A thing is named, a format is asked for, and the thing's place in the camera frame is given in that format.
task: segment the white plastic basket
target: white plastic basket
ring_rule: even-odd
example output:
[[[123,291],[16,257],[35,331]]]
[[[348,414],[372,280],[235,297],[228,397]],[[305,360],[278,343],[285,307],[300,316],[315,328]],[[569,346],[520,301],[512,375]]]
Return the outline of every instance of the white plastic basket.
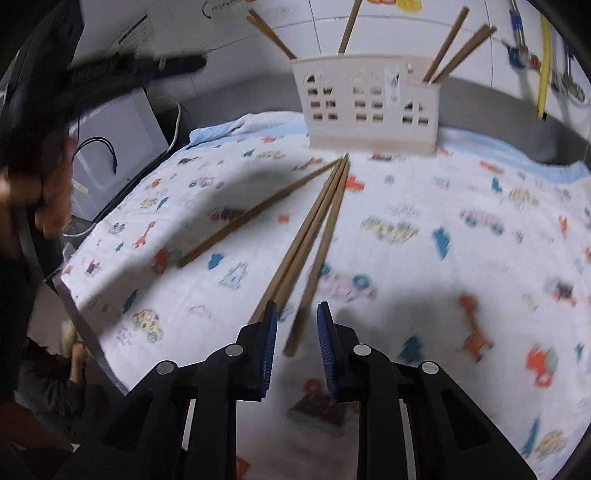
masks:
[[[292,61],[313,148],[434,155],[439,85],[425,57],[354,54]]]

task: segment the wooden chopstick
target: wooden chopstick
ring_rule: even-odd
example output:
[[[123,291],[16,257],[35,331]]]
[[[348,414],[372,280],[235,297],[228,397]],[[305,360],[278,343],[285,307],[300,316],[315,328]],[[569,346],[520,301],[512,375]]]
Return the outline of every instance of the wooden chopstick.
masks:
[[[269,198],[266,198],[259,204],[255,205],[250,210],[247,210],[242,215],[238,216],[234,221],[230,222],[226,226],[224,226],[221,230],[218,230],[212,236],[204,240],[200,245],[193,248],[190,252],[188,252],[185,256],[183,256],[178,262],[177,266],[179,268],[183,268],[188,263],[191,263],[195,260],[199,255],[209,250],[213,247],[216,243],[226,238],[230,233],[235,232],[241,226],[252,220],[254,217],[259,215],[264,210],[268,209],[274,203],[277,203],[279,200],[287,197],[293,191],[303,187],[306,183],[308,183],[313,178],[321,175],[326,170],[334,167],[339,160],[335,160],[328,165],[320,167],[318,170],[314,170],[312,173],[306,175],[305,177],[295,181],[294,183],[288,185],[287,187],[279,190],[279,192],[274,193]]]
[[[343,32],[343,38],[340,41],[339,53],[345,53],[345,50],[347,49],[347,44],[351,38],[351,32],[353,31],[353,26],[355,25],[355,20],[357,19],[357,14],[359,13],[359,8],[361,7],[361,2],[362,0],[355,0],[353,7],[351,7],[349,20],[347,21],[347,26]]]
[[[287,271],[287,269],[289,268],[289,266],[293,262],[295,254],[299,250],[302,240],[304,239],[304,237],[306,236],[306,233],[310,229],[310,225],[312,224],[312,221],[314,220],[314,217],[316,216],[316,212],[320,208],[320,205],[322,204],[322,200],[326,196],[328,189],[329,189],[330,185],[332,184],[333,179],[334,179],[335,175],[337,174],[337,171],[342,163],[343,163],[343,159],[339,160],[339,162],[333,168],[333,171],[330,173],[329,178],[326,180],[326,182],[324,182],[324,186],[322,187],[322,190],[318,194],[318,197],[316,198],[314,205],[312,205],[312,208],[308,212],[308,215],[304,219],[304,222],[301,224],[300,229],[298,230],[297,234],[295,235],[294,239],[291,242],[289,249],[287,250],[287,252],[285,253],[285,255],[283,257],[283,260],[281,260],[279,267],[277,267],[275,275],[273,275],[271,282],[267,286],[267,289],[265,290],[265,293],[263,294],[261,301],[259,302],[254,313],[252,314],[252,317],[251,317],[250,321],[248,322],[249,325],[251,325],[253,323],[258,323],[261,321],[262,314],[265,311],[265,306],[267,305],[267,301],[272,300],[275,297],[275,293],[277,292],[277,289],[279,288],[279,285],[281,284],[281,280],[283,279],[283,277],[285,276],[285,272]]]
[[[281,41],[281,39],[273,32],[273,29],[265,22],[262,17],[256,13],[253,9],[248,11],[251,17],[247,17],[246,19],[255,27],[257,27],[261,33],[269,38],[275,45],[277,45],[285,55],[289,57],[290,60],[295,60],[296,56],[294,53],[287,48],[287,46]]]
[[[433,77],[433,74],[435,74],[435,72],[439,68],[439,65],[440,65],[441,61],[443,60],[443,57],[445,56],[445,54],[449,50],[449,47],[452,45],[453,41],[456,39],[457,34],[460,31],[460,29],[464,23],[464,20],[468,16],[469,12],[470,12],[470,9],[468,7],[464,7],[460,11],[460,14],[457,16],[456,21],[452,25],[452,29],[449,31],[449,33],[447,35],[447,38],[443,42],[443,45],[441,45],[441,48],[439,49],[439,52],[437,53],[435,60],[433,60],[433,63],[431,64],[431,66],[427,70],[427,73],[425,74],[425,76],[423,78],[424,82],[428,83],[429,80],[431,80],[431,77]]]
[[[496,27],[491,28],[486,24],[481,26],[472,38],[468,40],[460,51],[449,61],[439,75],[435,77],[432,83],[439,83],[449,77],[450,73],[453,72],[468,55],[480,47],[480,45],[482,45],[494,32],[496,32]]]
[[[285,342],[285,349],[283,352],[287,356],[294,356],[296,354],[297,348],[301,342],[301,338],[304,335],[304,330],[306,329],[306,323],[310,316],[312,300],[314,299],[316,289],[318,288],[320,270],[326,261],[326,255],[328,254],[330,242],[332,241],[332,237],[335,232],[335,225],[339,217],[340,205],[342,204],[343,196],[345,195],[345,185],[347,183],[347,178],[349,177],[349,167],[350,164],[347,163],[345,171],[340,178],[339,186],[337,187],[335,198],[333,199],[332,206],[330,207],[330,213],[328,219],[326,220],[326,227],[324,227],[324,232],[322,233],[320,246],[318,248],[318,252],[316,253],[316,258],[314,259],[312,269],[310,270],[310,276],[308,278],[308,283],[306,284],[306,289],[304,290],[304,296],[301,299],[300,308],[298,309],[295,320],[291,325],[290,335]]]
[[[306,259],[308,255],[310,255],[310,250],[312,250],[312,246],[318,236],[318,232],[320,231],[320,227],[322,222],[324,221],[324,217],[326,213],[329,211],[330,204],[333,201],[333,196],[337,190],[337,187],[343,184],[343,188],[345,188],[346,178],[344,182],[341,182],[344,172],[347,171],[347,175],[349,172],[349,159],[345,156],[343,163],[339,166],[337,174],[335,175],[329,190],[322,200],[320,204],[320,208],[306,233],[306,236],[302,240],[300,248],[298,249],[293,262],[289,266],[285,276],[281,279],[281,284],[277,289],[277,292],[273,298],[275,304],[277,305],[277,313],[281,314],[283,309],[285,308],[285,304],[289,299],[291,291],[293,290],[294,284],[296,283],[298,277],[300,276],[301,269],[304,267],[304,263],[306,263]]]

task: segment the silver screw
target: silver screw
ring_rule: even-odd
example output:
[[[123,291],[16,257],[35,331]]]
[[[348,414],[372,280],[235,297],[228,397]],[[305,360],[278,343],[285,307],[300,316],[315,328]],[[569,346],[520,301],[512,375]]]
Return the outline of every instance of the silver screw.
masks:
[[[353,347],[353,353],[356,353],[359,356],[368,356],[371,353],[371,347],[360,343]]]
[[[437,372],[439,372],[439,367],[433,362],[425,362],[421,365],[421,368],[426,374],[429,375],[435,375]]]
[[[156,371],[160,374],[160,375],[168,375],[171,371],[174,370],[174,363],[165,360],[164,362],[160,362],[157,366],[156,366]]]
[[[244,348],[242,348],[237,343],[234,343],[232,345],[228,345],[226,347],[226,355],[227,356],[238,356],[238,355],[242,355],[242,352],[243,351],[244,351]]]

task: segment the white patterned cloth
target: white patterned cloth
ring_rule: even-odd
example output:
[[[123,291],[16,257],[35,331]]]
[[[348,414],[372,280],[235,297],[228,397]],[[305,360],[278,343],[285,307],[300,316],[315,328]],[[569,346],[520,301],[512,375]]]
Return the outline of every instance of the white patterned cloth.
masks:
[[[128,388],[159,361],[199,362],[235,341],[328,172],[182,270],[180,255],[341,154],[310,150],[297,114],[222,130],[144,179],[62,274]],[[356,475],[356,413],[324,386],[322,300],[393,361],[438,362],[540,479],[578,444],[591,419],[591,176],[477,135],[440,136],[436,158],[351,155],[298,354],[282,350],[313,254],[279,326],[268,397],[239,403],[241,478]]]

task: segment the blue bristles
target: blue bristles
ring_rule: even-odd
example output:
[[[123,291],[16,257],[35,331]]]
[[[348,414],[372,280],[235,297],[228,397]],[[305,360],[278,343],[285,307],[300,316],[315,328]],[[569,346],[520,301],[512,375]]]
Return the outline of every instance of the blue bristles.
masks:
[[[273,366],[273,354],[275,353],[275,337],[277,336],[277,307],[275,303],[267,303],[261,327],[265,327],[265,322],[268,322],[268,326],[261,361],[261,397],[263,398],[267,396],[267,390],[271,385],[271,368]]]
[[[322,361],[324,363],[326,385],[330,394],[334,397],[336,394],[336,357],[329,332],[329,322],[332,324],[332,319],[327,317],[322,304],[318,305],[317,321],[318,339],[320,341],[320,350],[322,351]]]

